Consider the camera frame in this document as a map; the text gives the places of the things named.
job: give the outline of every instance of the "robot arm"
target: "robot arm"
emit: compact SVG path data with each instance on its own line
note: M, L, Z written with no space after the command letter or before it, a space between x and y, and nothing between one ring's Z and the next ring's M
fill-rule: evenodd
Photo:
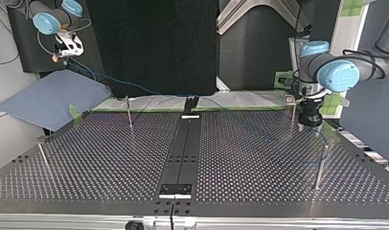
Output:
M22 0L18 1L16 6L12 5L12 0L10 3L11 5L8 3L6 5L18 9L33 20L39 33L56 36L54 61L58 61L59 58L80 56L83 53L83 45L76 36L76 31L88 25L82 25L87 19L81 18L83 9L76 0L63 0L58 9L51 9L39 1Z
M301 47L299 90L303 97L299 123L308 127L319 127L325 95L345 92L359 81L389 77L389 20L378 37L374 48L369 51L346 51L341 57L329 54L329 43L308 42Z

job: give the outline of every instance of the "metal rod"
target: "metal rod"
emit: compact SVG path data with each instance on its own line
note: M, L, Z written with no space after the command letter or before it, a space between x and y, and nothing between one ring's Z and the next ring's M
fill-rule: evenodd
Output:
M323 168L324 168L324 161L325 161L324 157L326 156L328 150L329 150L328 145L323 146L322 153L320 156L319 170L317 172L316 182L314 184L314 190L319 190L320 181L321 181L321 177L323 174Z
M129 97L126 95L126 111L128 113L128 119L129 119L129 126L132 127L132 119L131 119L131 113L130 113L130 108L129 108Z
M45 164L48 165L48 159L46 158L45 151L43 150L42 144L38 143L38 147L39 147L39 150L40 150L40 152L42 154L43 161L45 161Z
M292 127L295 122L295 115L296 115L296 105L297 103L293 106L293 112L292 112Z

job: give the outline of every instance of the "metal bracket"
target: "metal bracket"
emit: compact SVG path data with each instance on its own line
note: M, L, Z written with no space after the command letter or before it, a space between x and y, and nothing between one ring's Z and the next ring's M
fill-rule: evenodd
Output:
M198 113L192 112L192 109L197 107L197 103L198 97L191 97L186 99L185 110L183 111L182 119L195 119L200 117Z
M275 10L293 28L296 25L299 4L295 0L231 0L217 18L217 32L223 35L248 11L258 6L268 6ZM309 24L301 11L295 30L302 32Z
M164 184L161 187L159 198L192 198L191 184Z

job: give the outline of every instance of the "white wall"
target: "white wall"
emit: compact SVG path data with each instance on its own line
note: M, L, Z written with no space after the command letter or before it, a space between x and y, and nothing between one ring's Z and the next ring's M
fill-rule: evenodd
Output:
M0 18L10 27L6 14L0 10ZM12 35L0 22L0 62L13 59L17 50ZM20 59L0 65L0 102L36 82L36 75L22 72ZM0 168L15 156L22 154L34 145L43 134L38 126L20 121L0 112Z

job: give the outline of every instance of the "wire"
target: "wire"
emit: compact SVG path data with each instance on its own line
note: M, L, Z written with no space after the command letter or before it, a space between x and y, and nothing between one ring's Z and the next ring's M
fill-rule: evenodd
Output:
M89 67L87 67L86 65L82 64L81 62L75 60L72 57L70 57L70 60L74 61L76 64L78 64L79 66L83 67L84 69L88 70L88 72L89 72L90 76L92 77L92 79L94 79L94 81L97 81L96 74L93 72L93 70L91 70Z
M16 6L13 6L13 7L12 6L7 6L7 7L12 8L12 9L18 9L18 8L20 8L22 6L23 3L24 3L24 0L21 0L21 2L19 2L18 5L16 5Z
M84 30L84 29L88 28L89 26L91 26L91 24L92 24L92 20L90 20L88 18L83 18L80 21L88 21L88 23L87 23L87 25L85 25L83 27L77 28L77 29L69 31L69 32L76 32L76 31Z
M6 25L6 23L4 23L3 19L1 19L0 17L0 22L1 24L4 26L4 28L10 33L12 34L12 30L10 30L10 28Z
M39 37L39 31L36 32L36 39L38 40L39 46L44 50L47 54L53 55L53 52L50 52L48 49L45 48L45 46L42 45L41 39Z
M122 84L127 84L127 85L131 85L131 86L135 86L135 87L138 87L144 91L147 91L148 93L150 94L154 94L154 95L168 95L168 94L162 94L162 93L159 93L159 92L155 92L155 91L152 91L140 84L137 84L137 83L133 83L133 82L130 82L130 81L123 81L123 80L117 80L117 79L114 79L106 74L101 74L101 73L97 73L97 72L94 72L93 70L91 70L90 68L88 68L87 66L85 66L84 64L74 60L73 58L70 58L71 61L74 61L76 62L77 64L79 64L80 66L82 66L84 69L84 71L88 72L88 71L91 71L93 72L95 75L97 76L102 76L104 78L107 78L107 79L110 79L110 80L113 80L113 81L116 81L118 83L122 83ZM176 97L200 97L196 94L172 94L172 96L176 96ZM309 159L303 159L303 157L300 157L300 156L289 156L289 153L285 153L282 149L279 149L277 146L277 144L275 143L275 141L271 140L270 138L268 137L265 137L265 135L260 132L259 130L245 124L244 122L242 122L240 119L238 119L236 116L233 115L232 111L230 111L228 108L222 106L221 104L211 100L211 99L208 99L208 98L205 98L205 97L202 97L202 99L206 100L206 101L209 101L213 104L216 104L218 107L220 107L222 110L228 112L227 114L230 116L231 120L236 123L239 127L243 127L245 130L248 130L249 132L253 133L254 135L256 135L257 137L261 138L263 141L265 141L269 146L271 146L273 149L277 150L278 152L280 152L283 156L295 161L295 158L299 158L297 160L297 162L299 163L304 163L304 164L319 164L322 160L326 159L327 157L327 154L325 156L323 156L323 158L320 158L318 160L309 160ZM321 137L323 138L323 141L324 143L328 146L329 145L329 142L327 141L327 139L325 138L325 136L321 134Z
M0 65L5 65L5 64L9 64L9 63L12 63L14 62L15 60L17 60L19 58L19 54L17 53L17 55L11 59L11 60L8 60L8 61L4 61L4 62L0 62Z
M303 0L299 4L299 11L297 12L296 23L295 23L295 36L293 37L293 48L295 50L295 60L296 60L296 69L297 69L296 71L299 70L299 60L297 57L297 48L296 48L296 37L297 37L297 26L299 24L300 14L302 13L302 5L303 5Z
M373 66L375 66L375 67L379 70L379 72L381 73L381 77L379 77L380 79L386 78L385 70L383 70L382 67L380 67L378 64L376 64L374 61L370 61L369 59L366 59L366 58L364 58L364 57L345 57L345 56L342 56L342 57L335 57L335 58L330 59L330 60L324 62L323 64L321 64L321 65L314 71L313 78L314 78L315 80L317 80L317 74L318 74L318 72L320 71L320 69L321 69L323 66L329 64L329 63L332 62L332 61L339 60L339 59L357 59L357 60L361 60L361 61L370 63L370 64L372 64Z
M366 57L373 57L373 58L383 58L383 59L389 59L389 56L379 56L379 55L373 55L371 52L366 51L365 52L360 52L360 51L354 51L354 50L343 50L343 55L347 55L347 53L355 54L355 55L362 55Z

